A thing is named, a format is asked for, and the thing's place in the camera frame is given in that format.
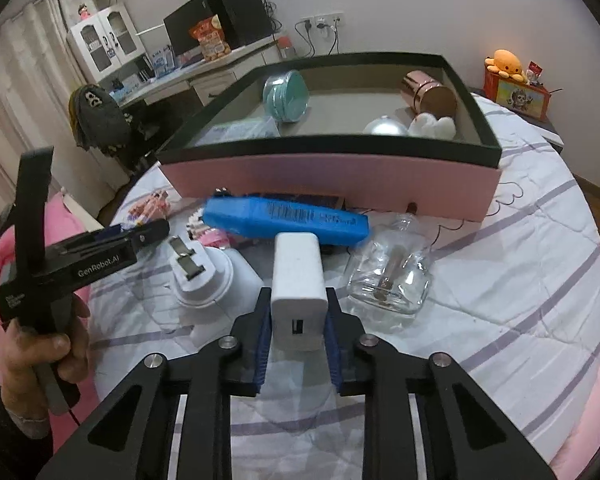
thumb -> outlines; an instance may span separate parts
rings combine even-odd
[[[35,335],[18,329],[17,323],[12,322],[7,330],[10,339],[7,364],[11,369],[56,362],[71,349],[71,342],[65,334]]]

sleeve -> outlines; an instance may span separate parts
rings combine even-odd
[[[0,480],[33,480],[52,455],[51,434],[39,439],[25,436],[0,398]]]

transparent perfume bottle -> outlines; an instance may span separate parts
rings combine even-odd
[[[414,316],[427,297],[431,275],[426,238],[414,215],[399,215],[374,230],[349,261],[349,295],[363,303]]]

barcode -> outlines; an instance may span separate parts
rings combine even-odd
[[[300,209],[282,204],[267,204],[269,217],[276,220],[289,220],[306,224],[314,220],[314,212],[310,209]]]

beige curtain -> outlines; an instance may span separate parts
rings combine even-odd
[[[122,168],[75,145],[67,103],[84,77],[67,27],[93,0],[41,0],[0,27],[0,211],[13,201],[20,154],[53,145],[52,187],[65,187],[92,215],[126,182]]]

